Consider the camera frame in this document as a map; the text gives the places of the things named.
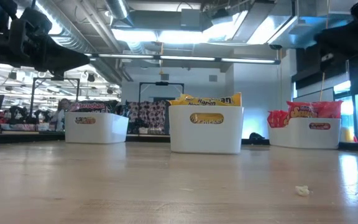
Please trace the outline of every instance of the window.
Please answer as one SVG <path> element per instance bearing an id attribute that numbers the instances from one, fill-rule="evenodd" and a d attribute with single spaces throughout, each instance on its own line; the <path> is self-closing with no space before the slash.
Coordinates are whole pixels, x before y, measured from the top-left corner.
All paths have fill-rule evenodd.
<path id="1" fill-rule="evenodd" d="M 349 128 L 350 132 L 354 134 L 354 120 L 353 120 L 353 101 L 352 96 L 345 96 L 336 101 L 342 100 L 341 105 L 341 119 L 342 127 Z"/>

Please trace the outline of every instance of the crumb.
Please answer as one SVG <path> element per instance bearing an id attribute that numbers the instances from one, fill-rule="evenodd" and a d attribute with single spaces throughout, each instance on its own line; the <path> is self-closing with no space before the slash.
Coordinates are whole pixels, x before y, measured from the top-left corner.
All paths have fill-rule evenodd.
<path id="1" fill-rule="evenodd" d="M 304 186 L 295 186 L 295 190 L 296 190 L 296 193 L 299 195 L 299 196 L 308 196 L 310 194 L 310 191 L 308 189 L 308 186 L 307 185 L 304 185 Z"/>

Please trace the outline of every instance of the person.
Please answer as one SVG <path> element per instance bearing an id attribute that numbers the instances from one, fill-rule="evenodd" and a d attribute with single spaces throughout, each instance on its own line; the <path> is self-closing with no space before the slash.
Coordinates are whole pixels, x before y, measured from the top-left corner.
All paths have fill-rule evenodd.
<path id="1" fill-rule="evenodd" d="M 64 131 L 65 112 L 69 109 L 70 104 L 71 104 L 70 100 L 66 98 L 63 98 L 62 100 L 59 101 L 59 104 L 57 106 L 57 111 L 52 117 L 52 119 L 50 120 L 51 124 L 55 125 L 54 128 L 55 131 Z"/>

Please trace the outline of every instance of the white plastic bin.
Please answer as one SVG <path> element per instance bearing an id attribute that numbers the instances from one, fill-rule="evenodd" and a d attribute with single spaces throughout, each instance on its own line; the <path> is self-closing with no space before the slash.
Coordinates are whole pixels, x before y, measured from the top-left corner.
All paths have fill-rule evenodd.
<path id="1" fill-rule="evenodd" d="M 67 112 L 66 142 L 111 144 L 126 140 L 128 118 L 111 113 Z"/>
<path id="2" fill-rule="evenodd" d="M 221 124 L 195 124 L 193 113 L 223 115 Z M 238 154 L 241 150 L 243 107 L 187 106 L 169 107 L 171 151 L 187 153 Z"/>
<path id="3" fill-rule="evenodd" d="M 273 146 L 304 149 L 337 149 L 341 119 L 291 118 L 284 128 L 268 125 L 270 144 Z"/>

